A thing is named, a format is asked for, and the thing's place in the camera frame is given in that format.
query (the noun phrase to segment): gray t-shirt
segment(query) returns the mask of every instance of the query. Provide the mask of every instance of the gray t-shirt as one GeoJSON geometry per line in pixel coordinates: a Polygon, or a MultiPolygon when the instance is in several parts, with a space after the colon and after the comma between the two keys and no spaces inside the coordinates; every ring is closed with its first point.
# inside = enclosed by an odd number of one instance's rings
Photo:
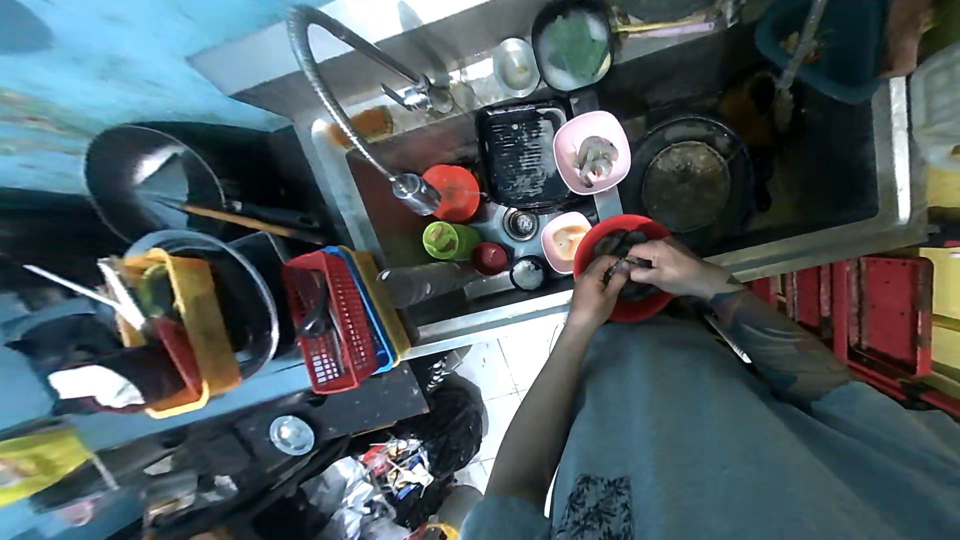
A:
{"type": "Polygon", "coordinates": [[[861,382],[804,411],[696,325],[590,342],[550,518],[487,497],[463,540],[960,538],[960,429],[861,382]]]}

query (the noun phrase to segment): kitchen sink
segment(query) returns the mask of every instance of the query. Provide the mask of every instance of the kitchen sink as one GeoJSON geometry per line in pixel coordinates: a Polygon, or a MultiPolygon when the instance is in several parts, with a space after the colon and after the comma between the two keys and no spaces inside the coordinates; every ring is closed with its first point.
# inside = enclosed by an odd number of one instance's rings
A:
{"type": "MultiPolygon", "coordinates": [[[[437,163],[464,166],[479,174],[477,136],[473,113],[445,117],[400,135],[371,145],[377,158],[391,170],[422,174],[437,163]]],[[[381,268],[398,268],[435,262],[423,249],[420,239],[423,229],[435,218],[418,216],[399,200],[390,196],[389,185],[383,176],[357,151],[347,154],[350,174],[356,183],[363,206],[370,217],[375,242],[380,246],[377,259],[381,268]]],[[[469,224],[480,232],[484,240],[503,245],[514,259],[527,255],[543,257],[540,231],[562,212],[534,215],[509,209],[496,203],[484,202],[469,224]],[[535,222],[532,234],[510,235],[506,222],[513,214],[522,214],[535,222]]],[[[582,197],[565,211],[577,210],[596,222],[592,197],[582,197]]],[[[546,286],[537,291],[523,291],[513,287],[508,272],[484,278],[469,284],[464,290],[447,293],[402,311],[406,323],[415,329],[438,321],[455,319],[472,313],[535,300],[573,287],[573,279],[549,273],[546,286]]]]}
{"type": "MultiPolygon", "coordinates": [[[[447,115],[409,111],[384,97],[381,83],[400,88],[402,81],[335,37],[314,29],[310,43],[320,56],[320,70],[337,75],[329,78],[332,92],[348,114],[389,111],[394,134],[372,145],[388,168],[420,174],[438,163],[473,168],[475,112],[510,101],[495,82],[491,51],[505,37],[528,33],[545,2],[425,3],[431,7],[401,11],[400,24],[394,20],[397,13],[356,10],[349,0],[322,8],[411,68],[449,82],[457,106],[447,115]]],[[[283,23],[190,61],[228,95],[293,121],[344,243],[370,252],[381,269],[432,260],[420,241],[430,218],[407,210],[381,175],[328,135],[332,119],[299,72],[283,23]]],[[[605,79],[589,92],[565,97],[575,111],[583,101],[612,112],[636,144],[648,129],[679,113],[716,116],[723,90],[763,63],[748,24],[702,37],[626,39],[605,79]]],[[[763,175],[769,177],[769,208],[701,255],[747,281],[923,241],[924,183],[922,175],[912,174],[917,165],[910,152],[905,78],[886,81],[860,105],[838,103],[800,82],[794,90],[796,128],[771,154],[763,175]]],[[[541,85],[526,99],[551,95],[541,85]]],[[[623,189],[586,198],[579,209],[601,218],[631,211],[636,201],[620,194],[629,193],[629,182],[635,181],[628,177],[623,189]]],[[[503,236],[506,211],[484,206],[473,225],[517,256],[538,253],[538,235],[527,241],[503,236]]],[[[539,218],[540,225],[549,217],[539,218]]],[[[554,277],[528,293],[512,289],[500,276],[404,309],[413,343],[408,357],[496,339],[534,320],[560,323],[572,285],[570,277],[554,277]]]]}

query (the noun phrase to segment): yellow wall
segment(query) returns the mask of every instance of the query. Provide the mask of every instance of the yellow wall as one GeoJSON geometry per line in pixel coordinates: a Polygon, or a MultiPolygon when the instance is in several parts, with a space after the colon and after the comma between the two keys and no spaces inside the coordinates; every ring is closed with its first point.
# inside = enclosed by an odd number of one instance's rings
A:
{"type": "Polygon", "coordinates": [[[932,207],[960,208],[960,173],[927,169],[926,200],[932,207]]]}
{"type": "MultiPolygon", "coordinates": [[[[960,248],[921,248],[920,257],[933,261],[933,312],[960,321],[960,248]]],[[[960,369],[960,332],[933,327],[933,359],[960,369]]]]}

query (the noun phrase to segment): hand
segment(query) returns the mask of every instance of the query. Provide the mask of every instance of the hand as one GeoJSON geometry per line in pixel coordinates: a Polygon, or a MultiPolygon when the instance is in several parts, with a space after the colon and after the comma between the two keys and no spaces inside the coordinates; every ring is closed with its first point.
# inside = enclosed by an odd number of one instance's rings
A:
{"type": "Polygon", "coordinates": [[[746,288],[733,274],[697,257],[674,238],[637,244],[630,255],[653,263],[652,268],[631,268],[632,281],[650,283],[679,296],[709,301],[719,293],[746,288]]]}
{"type": "Polygon", "coordinates": [[[577,284],[573,287],[573,300],[570,302],[570,314],[566,317],[567,326],[595,331],[610,318],[616,296],[627,282],[628,266],[621,264],[606,285],[603,284],[603,277],[618,261],[614,256],[601,256],[577,278],[577,284]]]}

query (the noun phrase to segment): steel bowl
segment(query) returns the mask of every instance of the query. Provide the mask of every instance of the steel bowl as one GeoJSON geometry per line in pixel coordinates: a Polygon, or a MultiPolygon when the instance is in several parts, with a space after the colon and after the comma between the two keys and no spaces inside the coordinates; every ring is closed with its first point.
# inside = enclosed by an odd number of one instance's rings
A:
{"type": "Polygon", "coordinates": [[[526,97],[540,84],[534,48],[519,37],[508,37],[493,49],[493,76],[508,94],[526,97]]]}

